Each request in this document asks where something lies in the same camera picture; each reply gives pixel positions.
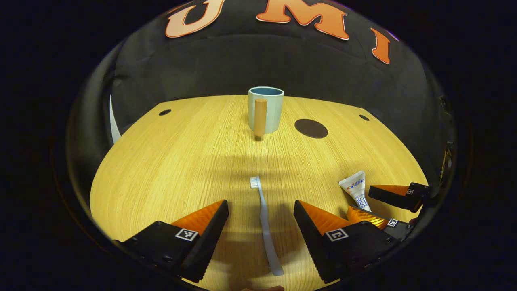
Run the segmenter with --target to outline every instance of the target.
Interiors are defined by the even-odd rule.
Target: toothbrush handle
[[[267,210],[261,211],[261,223],[262,223],[262,234],[264,238],[264,247],[266,248],[266,256],[271,267],[271,271],[275,276],[284,275],[284,270],[278,261],[277,252],[273,245],[273,239],[271,238],[271,232],[269,230],[269,222],[267,218]]]

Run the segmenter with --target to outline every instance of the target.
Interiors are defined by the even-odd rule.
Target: orange letter
[[[269,0],[266,11],[257,15],[257,19],[265,22],[288,23],[291,18],[284,13],[286,7],[299,24],[306,26],[321,16],[320,22],[314,25],[317,30],[337,38],[348,39],[343,19],[346,13],[325,3],[309,6],[302,0]]]
[[[382,33],[376,31],[373,28],[370,28],[373,33],[375,33],[375,48],[372,50],[373,55],[379,59],[381,62],[389,65],[388,58],[388,44],[390,43],[389,39],[386,38]]]
[[[195,5],[178,11],[169,17],[165,35],[168,37],[180,37],[208,26],[219,16],[223,3],[224,0],[206,0],[203,2],[203,4],[207,4],[205,14],[201,19],[191,24],[185,24],[185,18],[187,17],[187,13],[194,9]]]

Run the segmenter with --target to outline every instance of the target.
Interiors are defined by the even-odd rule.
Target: black circle
[[[328,135],[327,128],[318,121],[310,119],[299,119],[294,127],[302,134],[312,138],[324,138]]]
[[[158,115],[159,115],[159,116],[162,116],[162,115],[165,115],[165,114],[167,114],[167,113],[169,113],[169,112],[171,112],[171,110],[170,110],[170,109],[165,109],[165,110],[163,110],[162,112],[160,112]]]

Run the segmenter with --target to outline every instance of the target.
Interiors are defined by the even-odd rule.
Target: light blue cup
[[[282,103],[284,102],[284,91],[272,87],[253,87],[248,91],[248,125],[255,130],[255,99],[264,98],[267,100],[266,130],[270,134],[278,129],[280,115],[282,114]]]

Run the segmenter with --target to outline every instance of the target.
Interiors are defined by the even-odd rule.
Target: round table
[[[322,123],[328,135],[301,134],[294,126],[299,119]],[[404,144],[362,108],[285,96],[279,129],[257,140],[248,126],[247,95],[189,98],[156,105],[121,136],[95,175],[90,207],[109,238],[125,241],[154,221],[173,222],[226,199],[230,216],[195,285],[314,290],[327,284],[293,216],[294,202],[346,218],[348,204],[355,203],[338,182],[360,170],[367,193],[372,184],[427,185]],[[260,198],[250,188],[250,177],[257,175],[285,271],[279,277],[268,269]],[[386,218],[408,222],[418,216],[368,195],[367,201],[373,213]]]

